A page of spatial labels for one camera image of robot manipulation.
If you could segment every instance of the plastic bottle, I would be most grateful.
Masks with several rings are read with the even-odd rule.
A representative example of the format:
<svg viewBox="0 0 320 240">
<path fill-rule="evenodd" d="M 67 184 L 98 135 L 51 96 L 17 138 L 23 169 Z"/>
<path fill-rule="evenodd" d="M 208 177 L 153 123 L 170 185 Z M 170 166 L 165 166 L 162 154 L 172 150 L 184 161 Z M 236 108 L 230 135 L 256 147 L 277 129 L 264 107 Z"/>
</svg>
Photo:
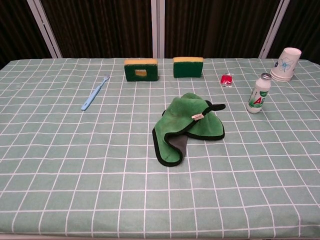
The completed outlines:
<svg viewBox="0 0 320 240">
<path fill-rule="evenodd" d="M 269 73 L 262 73 L 261 77 L 255 82 L 251 97 L 246 105 L 246 109 L 250 113 L 256 114 L 261 110 L 271 87 L 271 79 L 272 77 Z"/>
</svg>

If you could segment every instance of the red packet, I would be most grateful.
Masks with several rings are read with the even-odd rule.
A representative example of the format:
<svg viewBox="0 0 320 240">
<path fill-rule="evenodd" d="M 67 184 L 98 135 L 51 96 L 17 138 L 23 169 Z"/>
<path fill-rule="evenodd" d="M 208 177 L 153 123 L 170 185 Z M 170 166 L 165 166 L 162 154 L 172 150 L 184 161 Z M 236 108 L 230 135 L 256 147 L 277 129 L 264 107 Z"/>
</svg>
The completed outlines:
<svg viewBox="0 0 320 240">
<path fill-rule="evenodd" d="M 221 83 L 222 87 L 231 88 L 232 87 L 232 76 L 229 73 L 222 75 L 220 83 Z"/>
</svg>

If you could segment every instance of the white paper cup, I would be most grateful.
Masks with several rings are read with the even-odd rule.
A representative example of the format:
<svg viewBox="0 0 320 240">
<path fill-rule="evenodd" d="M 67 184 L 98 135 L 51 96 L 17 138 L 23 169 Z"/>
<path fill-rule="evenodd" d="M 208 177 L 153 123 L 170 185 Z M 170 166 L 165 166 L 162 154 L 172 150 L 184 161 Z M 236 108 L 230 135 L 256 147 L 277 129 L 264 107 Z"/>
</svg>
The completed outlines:
<svg viewBox="0 0 320 240">
<path fill-rule="evenodd" d="M 293 47 L 286 47 L 274 67 L 271 69 L 272 79 L 281 82 L 288 82 L 294 75 L 297 62 L 301 56 L 301 50 Z"/>
</svg>

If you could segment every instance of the brown curtain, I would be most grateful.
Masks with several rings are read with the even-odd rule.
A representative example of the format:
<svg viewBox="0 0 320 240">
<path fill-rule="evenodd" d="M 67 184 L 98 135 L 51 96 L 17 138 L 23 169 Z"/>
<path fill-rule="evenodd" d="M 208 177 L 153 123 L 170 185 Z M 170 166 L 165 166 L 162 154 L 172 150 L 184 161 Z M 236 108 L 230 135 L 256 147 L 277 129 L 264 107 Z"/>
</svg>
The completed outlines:
<svg viewBox="0 0 320 240">
<path fill-rule="evenodd" d="M 302 51 L 301 59 L 320 64 L 320 1 L 291 0 L 274 38 L 268 58 L 286 47 Z"/>
<path fill-rule="evenodd" d="M 42 0 L 64 58 L 152 57 L 150 0 Z"/>
<path fill-rule="evenodd" d="M 26 0 L 0 0 L 0 69 L 12 60 L 51 58 Z"/>
<path fill-rule="evenodd" d="M 257 58 L 280 0 L 166 0 L 165 57 Z"/>
</svg>

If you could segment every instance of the blue toothbrush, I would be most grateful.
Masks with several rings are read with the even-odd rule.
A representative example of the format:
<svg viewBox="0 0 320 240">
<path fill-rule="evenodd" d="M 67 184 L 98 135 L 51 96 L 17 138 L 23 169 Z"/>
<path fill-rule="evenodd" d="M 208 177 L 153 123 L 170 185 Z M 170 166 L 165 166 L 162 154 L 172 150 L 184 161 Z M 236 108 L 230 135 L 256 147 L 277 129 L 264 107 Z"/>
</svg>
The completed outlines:
<svg viewBox="0 0 320 240">
<path fill-rule="evenodd" d="M 90 106 L 90 104 L 92 103 L 92 101 L 95 99 L 95 97 L 97 96 L 98 92 L 100 91 L 100 89 L 102 88 L 102 86 L 105 84 L 106 81 L 108 81 L 110 79 L 110 76 L 105 76 L 103 78 L 103 82 L 96 87 L 96 89 L 90 94 L 89 98 L 85 101 L 85 103 L 82 105 L 81 110 L 85 111 L 87 110 L 87 108 Z"/>
</svg>

